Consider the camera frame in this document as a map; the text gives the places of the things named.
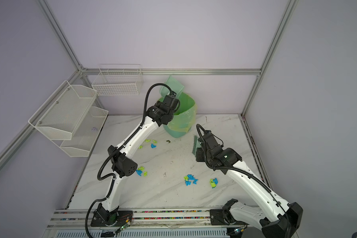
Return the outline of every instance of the white mesh basket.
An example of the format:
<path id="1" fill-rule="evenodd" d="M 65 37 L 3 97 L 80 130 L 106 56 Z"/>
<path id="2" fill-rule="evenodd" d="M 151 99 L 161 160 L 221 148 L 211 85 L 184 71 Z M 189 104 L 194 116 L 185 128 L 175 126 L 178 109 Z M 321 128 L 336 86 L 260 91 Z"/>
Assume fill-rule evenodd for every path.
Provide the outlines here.
<path id="1" fill-rule="evenodd" d="M 99 64 L 100 73 L 92 88 L 100 96 L 138 95 L 143 86 L 139 64 Z"/>
<path id="2" fill-rule="evenodd" d="M 97 97 L 97 91 L 70 85 L 34 126 L 49 140 L 71 140 Z"/>
<path id="3" fill-rule="evenodd" d="M 108 111 L 90 107 L 71 140 L 64 140 L 59 146 L 70 157 L 87 157 L 92 150 L 99 132 L 106 120 Z"/>

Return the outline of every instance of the green trash bin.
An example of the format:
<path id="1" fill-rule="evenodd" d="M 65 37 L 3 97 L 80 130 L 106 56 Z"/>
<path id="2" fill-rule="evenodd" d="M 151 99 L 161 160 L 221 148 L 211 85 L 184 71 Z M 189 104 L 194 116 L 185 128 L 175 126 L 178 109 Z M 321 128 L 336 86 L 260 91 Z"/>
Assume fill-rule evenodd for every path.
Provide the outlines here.
<path id="1" fill-rule="evenodd" d="M 173 114 L 172 121 L 164 125 L 164 129 L 174 138 L 179 138 L 190 131 L 196 122 L 197 104 L 186 93 L 181 93 L 179 98 L 180 108 Z"/>

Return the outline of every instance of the white marble table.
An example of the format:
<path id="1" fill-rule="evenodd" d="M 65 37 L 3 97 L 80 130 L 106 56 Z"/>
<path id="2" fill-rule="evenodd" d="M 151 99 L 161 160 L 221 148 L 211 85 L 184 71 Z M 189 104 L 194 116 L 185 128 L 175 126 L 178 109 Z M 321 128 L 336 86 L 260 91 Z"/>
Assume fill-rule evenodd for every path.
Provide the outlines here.
<path id="1" fill-rule="evenodd" d="M 107 148 L 117 145 L 132 131 L 141 116 L 109 116 L 99 136 L 90 160 L 74 193 L 69 209 L 87 209 L 92 201 L 103 198 L 110 178 L 97 180 L 97 173 L 108 157 Z M 224 141 L 225 148 L 233 148 L 252 171 L 259 176 L 246 136 L 237 114 L 197 115 L 196 124 Z M 243 189 L 221 171 L 209 169 L 205 163 L 198 163 L 192 154 L 193 136 L 197 135 L 195 125 L 185 136 L 173 138 L 161 126 L 149 139 L 157 140 L 156 148 L 151 142 L 143 142 L 133 160 L 145 167 L 146 177 L 137 173 L 131 175 L 120 198 L 121 208 L 168 208 L 222 206 L 231 198 L 247 205 L 256 205 Z M 102 175 L 110 173 L 109 162 Z M 197 184 L 185 185 L 184 176 L 192 174 Z M 209 180 L 218 179 L 218 185 L 211 188 Z"/>

